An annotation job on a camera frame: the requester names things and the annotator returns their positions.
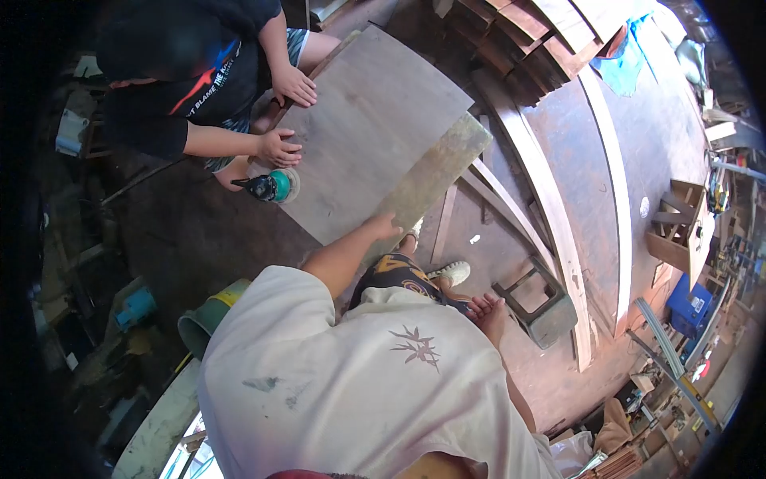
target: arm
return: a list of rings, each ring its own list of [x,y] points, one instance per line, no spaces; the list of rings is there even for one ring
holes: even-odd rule
[[[258,34],[260,46],[266,52],[271,70],[274,97],[284,107],[284,97],[290,97],[301,107],[316,103],[316,85],[301,70],[290,64],[287,54],[287,21],[285,12],[270,19]]]
[[[266,52],[266,60],[272,71],[291,66],[287,55],[287,20],[284,11],[266,22],[258,34],[258,41]]]
[[[186,123],[188,129],[184,153],[187,155],[211,158],[253,155],[283,168],[295,166],[300,161],[300,155],[294,153],[301,149],[301,145],[282,141],[283,137],[295,133],[292,130],[278,128],[264,135],[250,135],[217,126],[200,126],[188,121]]]
[[[482,333],[500,353],[500,340],[508,320],[506,301],[492,294],[485,294],[484,297],[474,297],[472,299],[472,303],[468,304],[469,308],[476,314]],[[505,360],[502,361],[502,367],[506,371],[506,385],[508,386],[508,397],[510,397],[511,403],[513,403],[516,411],[522,416],[529,432],[536,434],[535,416],[532,415],[529,404],[513,382]]]
[[[333,299],[351,284],[368,249],[377,240],[399,235],[400,227],[391,225],[393,213],[379,215],[339,238],[309,257],[302,270],[322,281]]]

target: blue cloth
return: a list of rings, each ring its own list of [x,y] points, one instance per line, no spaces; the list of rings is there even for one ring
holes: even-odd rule
[[[637,32],[654,13],[654,0],[637,2],[634,13],[627,20],[627,34],[614,53],[614,58],[594,58],[591,66],[598,71],[604,82],[621,97],[631,97],[636,92],[636,82],[647,58],[637,39]]]

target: workshop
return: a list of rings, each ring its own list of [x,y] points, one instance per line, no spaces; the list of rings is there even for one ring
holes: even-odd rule
[[[766,144],[694,0],[124,0],[69,52],[26,297],[94,477],[691,477],[738,411]]]

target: leaf print on shirt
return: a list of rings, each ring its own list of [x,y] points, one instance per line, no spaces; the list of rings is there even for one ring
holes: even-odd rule
[[[404,361],[404,364],[407,364],[411,360],[418,358],[420,361],[432,365],[434,368],[436,368],[436,372],[441,374],[439,371],[439,366],[437,366],[439,359],[436,359],[436,356],[441,356],[441,354],[435,353],[434,349],[436,349],[436,346],[430,345],[430,342],[434,340],[434,338],[421,338],[420,333],[417,330],[417,326],[412,332],[410,332],[410,330],[407,329],[405,325],[402,325],[401,327],[404,328],[404,334],[394,333],[391,330],[389,330],[389,333],[393,334],[397,338],[406,339],[406,344],[397,343],[396,345],[398,347],[391,348],[389,351],[413,351],[413,353]]]

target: hand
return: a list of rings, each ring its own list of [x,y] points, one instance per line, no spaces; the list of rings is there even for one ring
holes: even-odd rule
[[[497,347],[508,317],[506,300],[494,294],[485,293],[483,297],[474,296],[471,298],[467,306],[470,310],[468,317]]]
[[[271,83],[274,97],[285,106],[285,98],[290,97],[301,107],[308,108],[316,103],[316,85],[302,71],[291,64],[286,64],[271,71]]]
[[[294,134],[295,132],[292,130],[276,128],[260,135],[255,156],[265,159],[280,168],[289,168],[297,165],[300,161],[300,155],[294,153],[300,151],[303,147],[282,141],[282,138],[289,138]]]
[[[393,226],[391,224],[391,220],[394,219],[395,216],[395,213],[384,213],[383,215],[373,216],[365,221],[362,228],[367,228],[376,241],[390,238],[395,235],[401,235],[404,232],[404,229],[401,226]]]

